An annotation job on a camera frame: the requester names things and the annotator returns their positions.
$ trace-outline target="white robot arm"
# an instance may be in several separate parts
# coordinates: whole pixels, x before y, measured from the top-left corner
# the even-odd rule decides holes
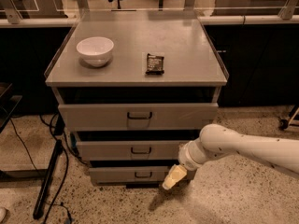
[[[218,124],[205,126],[199,137],[179,149],[178,161],[163,182],[171,189],[186,174],[207,161],[240,154],[287,175],[299,174],[299,140],[244,135]]]

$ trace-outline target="gray countertop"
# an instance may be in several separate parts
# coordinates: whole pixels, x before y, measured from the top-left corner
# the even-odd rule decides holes
[[[82,61],[76,45],[105,36],[114,42],[104,67]],[[147,54],[164,56],[164,74],[147,76]],[[48,76],[51,87],[222,86],[226,78],[193,11],[91,11]]]

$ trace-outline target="bottom drawer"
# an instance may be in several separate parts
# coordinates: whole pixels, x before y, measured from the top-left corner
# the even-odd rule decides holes
[[[163,182],[173,164],[177,161],[156,161],[159,166],[112,166],[93,167],[89,169],[94,185],[104,184],[129,184],[129,183],[157,183]],[[196,171],[188,172],[185,180],[194,179]]]

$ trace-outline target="drawer handle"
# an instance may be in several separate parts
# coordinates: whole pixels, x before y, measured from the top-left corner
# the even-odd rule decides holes
[[[149,172],[148,175],[138,175],[137,172],[135,172],[135,178],[151,178],[152,177],[152,172]]]
[[[149,115],[145,117],[133,117],[131,116],[130,112],[127,113],[128,119],[151,119],[151,117],[152,117],[152,112],[149,112]]]
[[[150,154],[151,153],[151,147],[149,147],[148,152],[136,152],[136,151],[134,151],[134,148],[131,147],[131,153],[133,153],[133,154]]]

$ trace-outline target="white shoe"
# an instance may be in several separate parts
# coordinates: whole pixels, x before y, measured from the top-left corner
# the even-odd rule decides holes
[[[0,223],[2,223],[6,215],[7,215],[7,209],[0,206]]]

